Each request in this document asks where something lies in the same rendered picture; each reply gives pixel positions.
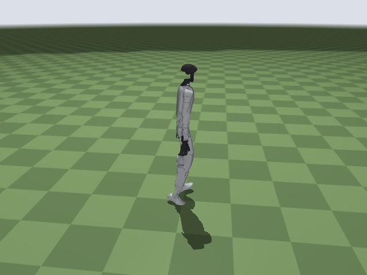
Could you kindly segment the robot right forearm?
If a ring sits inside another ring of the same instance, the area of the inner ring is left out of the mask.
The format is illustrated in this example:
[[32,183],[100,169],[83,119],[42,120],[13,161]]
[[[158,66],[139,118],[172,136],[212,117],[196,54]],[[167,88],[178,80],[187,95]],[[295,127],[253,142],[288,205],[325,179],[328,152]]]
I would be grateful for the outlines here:
[[191,115],[189,113],[185,113],[184,116],[183,116],[183,121],[181,122],[181,124],[182,124],[181,134],[183,136],[184,141],[188,140],[188,134],[189,134],[188,129],[189,129],[190,117],[191,117]]

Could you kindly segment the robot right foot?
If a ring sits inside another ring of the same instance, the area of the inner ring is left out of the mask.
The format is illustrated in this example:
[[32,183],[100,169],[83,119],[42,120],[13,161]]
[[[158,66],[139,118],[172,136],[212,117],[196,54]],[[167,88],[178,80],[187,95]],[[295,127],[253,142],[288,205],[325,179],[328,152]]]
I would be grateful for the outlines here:
[[173,194],[172,193],[169,194],[167,196],[167,198],[168,198],[168,200],[173,201],[176,205],[184,205],[185,204],[185,202],[180,197],[178,197],[177,199],[176,198],[173,198]]

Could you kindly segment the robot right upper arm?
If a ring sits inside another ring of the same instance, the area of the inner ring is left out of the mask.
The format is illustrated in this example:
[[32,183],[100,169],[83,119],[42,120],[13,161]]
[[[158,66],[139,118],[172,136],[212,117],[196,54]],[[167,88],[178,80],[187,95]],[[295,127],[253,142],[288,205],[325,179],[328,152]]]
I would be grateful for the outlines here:
[[193,91],[191,89],[185,88],[185,90],[183,91],[183,104],[181,113],[182,118],[184,118],[185,113],[188,113],[192,97],[193,97]]

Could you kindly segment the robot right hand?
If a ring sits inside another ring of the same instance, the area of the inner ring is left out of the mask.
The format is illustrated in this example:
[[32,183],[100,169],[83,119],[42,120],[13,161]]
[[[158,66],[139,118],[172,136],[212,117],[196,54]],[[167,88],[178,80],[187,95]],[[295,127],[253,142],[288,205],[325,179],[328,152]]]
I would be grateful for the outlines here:
[[185,155],[188,154],[188,151],[190,151],[190,147],[189,147],[189,145],[187,143],[188,140],[187,141],[184,141],[184,137],[183,136],[181,136],[181,142],[182,142],[181,150],[180,150],[180,153],[178,155],[185,156]]

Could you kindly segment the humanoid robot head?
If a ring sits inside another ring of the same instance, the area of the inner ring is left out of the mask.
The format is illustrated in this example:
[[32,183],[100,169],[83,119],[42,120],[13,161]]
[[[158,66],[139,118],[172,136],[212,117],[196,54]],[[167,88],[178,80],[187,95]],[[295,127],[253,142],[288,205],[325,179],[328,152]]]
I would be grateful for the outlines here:
[[193,82],[194,73],[197,71],[197,68],[194,65],[185,64],[185,65],[182,66],[181,71],[185,72],[186,74],[190,74],[190,78],[184,79],[183,83],[180,86],[186,86],[190,82]]

